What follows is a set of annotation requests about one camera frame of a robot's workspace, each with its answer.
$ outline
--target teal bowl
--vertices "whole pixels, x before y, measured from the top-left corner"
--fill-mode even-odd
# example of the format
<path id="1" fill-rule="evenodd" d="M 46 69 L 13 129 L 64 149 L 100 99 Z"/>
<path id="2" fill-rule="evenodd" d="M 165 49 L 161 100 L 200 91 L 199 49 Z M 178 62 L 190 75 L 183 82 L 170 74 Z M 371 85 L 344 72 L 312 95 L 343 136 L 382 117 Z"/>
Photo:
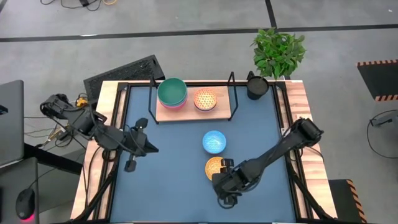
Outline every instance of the teal bowl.
<path id="1" fill-rule="evenodd" d="M 168 78 L 157 88 L 157 97 L 167 106 L 178 106 L 187 97 L 187 85 L 179 78 Z"/>

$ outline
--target wooden table edge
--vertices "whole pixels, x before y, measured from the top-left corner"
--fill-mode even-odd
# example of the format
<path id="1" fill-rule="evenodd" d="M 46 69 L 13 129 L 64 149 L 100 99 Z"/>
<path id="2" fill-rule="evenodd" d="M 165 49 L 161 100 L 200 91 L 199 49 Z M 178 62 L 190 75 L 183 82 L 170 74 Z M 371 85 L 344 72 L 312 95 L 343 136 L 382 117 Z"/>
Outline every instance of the wooden table edge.
<path id="1" fill-rule="evenodd" d="M 224 83 L 226 80 L 186 80 L 186 82 L 220 82 Z M 247 82 L 246 80 L 236 80 L 237 83 L 245 83 Z M 310 112 L 310 107 L 308 105 L 308 100 L 307 96 L 305 93 L 305 88 L 303 85 L 303 81 L 301 80 L 268 80 L 268 82 L 284 82 L 286 85 L 287 89 L 287 95 L 289 97 L 289 102 L 290 102 L 290 110 L 292 112 L 293 119 L 296 120 L 300 116 L 303 117 L 308 117 L 312 118 L 311 112 Z M 101 93 L 99 95 L 98 99 L 98 105 L 97 105 L 97 112 L 105 115 L 108 119 L 106 121 L 106 124 L 110 124 L 111 122 L 111 117 L 114 113 L 114 103 L 116 99 L 116 93 L 117 93 L 117 88 L 119 83 L 149 83 L 147 80 L 131 80 L 131 81 L 104 81 L 101 87 Z M 84 161 L 84 167 L 85 170 L 88 170 L 88 166 L 90 164 L 91 158 L 93 157 L 93 154 L 95 150 L 97 149 L 97 144 L 95 143 L 94 140 L 89 141 L 87 145 L 87 151 L 85 155 L 85 161 Z M 307 156 L 308 154 L 304 154 L 302 159 L 306 160 L 305 166 L 303 166 L 303 169 L 305 171 L 306 175 L 306 181 L 308 184 L 308 189 L 311 191 L 317 202 L 324 208 L 324 210 L 331 216 L 336 217 L 336 210 L 335 210 L 335 205 L 333 202 L 333 198 L 331 196 L 330 192 L 330 186 L 328 184 L 328 179 L 326 176 L 326 170 L 324 163 L 321 161 L 316 161 L 317 163 L 317 169 L 314 171 L 313 167 L 311 167 L 311 161 L 313 159 L 308 159 Z M 101 152 L 98 152 L 96 156 L 94 157 L 94 161 L 92 164 L 91 168 L 91 174 L 90 174 L 90 186 L 88 189 L 88 198 L 89 201 L 93 198 L 94 194 L 98 190 L 98 185 L 99 185 L 99 180 L 100 180 L 100 174 L 101 174 L 101 169 L 103 165 L 103 160 L 101 157 Z M 315 176 L 311 175 L 311 177 L 308 177 L 307 172 L 316 172 L 319 173 L 320 175 Z M 322 184 L 319 184 L 319 182 L 316 182 L 316 184 L 312 184 L 313 178 L 317 180 L 325 180 L 323 181 Z M 317 194 L 317 188 L 322 188 L 326 189 L 322 190 L 323 194 L 318 195 Z M 105 215 L 105 210 L 108 202 L 108 194 L 109 191 L 105 192 L 103 195 L 103 203 L 101 203 L 101 209 L 99 211 L 99 217 L 103 218 Z M 303 215 L 303 211 L 305 211 L 305 208 L 303 207 L 303 198 L 300 192 L 298 192 L 298 198 L 299 198 L 299 207 L 300 211 L 302 214 L 302 217 L 306 217 L 306 215 Z M 79 216 L 79 214 L 84 210 L 85 207 L 85 187 L 84 187 L 84 181 L 83 181 L 83 173 L 80 175 L 79 179 L 79 184 L 78 188 L 76 191 L 75 195 L 75 201 L 73 203 L 73 209 L 71 213 L 71 218 L 75 218 Z"/>

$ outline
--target wooden tray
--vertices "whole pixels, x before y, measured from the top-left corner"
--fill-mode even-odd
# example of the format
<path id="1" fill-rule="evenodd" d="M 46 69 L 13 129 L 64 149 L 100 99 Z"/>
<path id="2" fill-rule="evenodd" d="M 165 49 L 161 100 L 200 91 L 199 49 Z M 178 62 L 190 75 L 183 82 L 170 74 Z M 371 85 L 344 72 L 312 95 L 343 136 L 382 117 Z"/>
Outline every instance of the wooden tray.
<path id="1" fill-rule="evenodd" d="M 209 88 L 217 95 L 217 105 L 211 111 L 200 111 L 193 104 L 195 92 L 201 88 Z M 190 121 L 201 119 L 228 119 L 231 117 L 229 93 L 227 86 L 188 87 L 187 102 L 180 110 L 170 110 L 162 106 L 156 96 L 157 121 Z"/>

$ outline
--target orange and black tape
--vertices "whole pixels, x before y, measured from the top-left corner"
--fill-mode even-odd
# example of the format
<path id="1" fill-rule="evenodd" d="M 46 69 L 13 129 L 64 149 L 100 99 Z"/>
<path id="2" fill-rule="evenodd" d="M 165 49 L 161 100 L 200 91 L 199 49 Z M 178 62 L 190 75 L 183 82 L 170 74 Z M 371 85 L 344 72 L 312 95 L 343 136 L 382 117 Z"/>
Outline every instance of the orange and black tape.
<path id="1" fill-rule="evenodd" d="M 398 100 L 398 95 L 377 96 L 377 97 L 375 97 L 374 100 L 376 100 L 376 101 Z"/>
<path id="2" fill-rule="evenodd" d="M 366 220 L 365 213 L 363 212 L 363 207 L 361 205 L 361 202 L 359 202 L 359 197 L 358 194 L 356 193 L 354 182 L 352 180 L 347 180 L 347 184 L 351 189 L 351 193 L 353 193 L 353 198 L 356 204 L 356 208 L 358 209 L 359 217 L 361 217 L 362 223 L 367 223 L 368 221 Z"/>
<path id="3" fill-rule="evenodd" d="M 358 62 L 356 64 L 357 67 L 363 66 L 363 65 L 380 65 L 380 64 L 386 64 L 386 63 L 397 63 L 397 60 L 378 60 L 378 61 L 372 61 L 372 62 Z"/>

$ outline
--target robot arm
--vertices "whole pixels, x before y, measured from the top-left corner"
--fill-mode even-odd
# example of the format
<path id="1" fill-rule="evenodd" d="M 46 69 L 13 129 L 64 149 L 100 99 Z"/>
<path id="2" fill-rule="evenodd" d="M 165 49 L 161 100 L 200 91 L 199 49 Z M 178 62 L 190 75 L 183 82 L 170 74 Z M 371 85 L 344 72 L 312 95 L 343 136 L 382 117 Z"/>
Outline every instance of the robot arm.
<path id="1" fill-rule="evenodd" d="M 319 130 L 310 119 L 300 118 L 290 127 L 288 135 L 283 136 L 274 147 L 258 158 L 243 161 L 232 169 L 228 168 L 233 166 L 230 159 L 222 161 L 226 169 L 212 176 L 213 188 L 219 202 L 223 200 L 225 205 L 230 205 L 222 207 L 232 208 L 238 202 L 237 196 L 256 187 L 267 166 L 291 150 L 315 145 L 322 134 L 323 131 Z"/>
<path id="2" fill-rule="evenodd" d="M 68 120 L 73 131 L 86 139 L 93 139 L 104 150 L 112 151 L 122 149 L 130 153 L 126 162 L 125 171 L 135 170 L 135 157 L 146 156 L 147 153 L 158 152 L 144 133 L 148 120 L 141 118 L 136 125 L 128 131 L 105 125 L 106 117 L 93 111 L 91 106 L 77 108 L 68 102 L 63 94 L 52 95 L 40 105 L 41 112 L 49 118 Z"/>

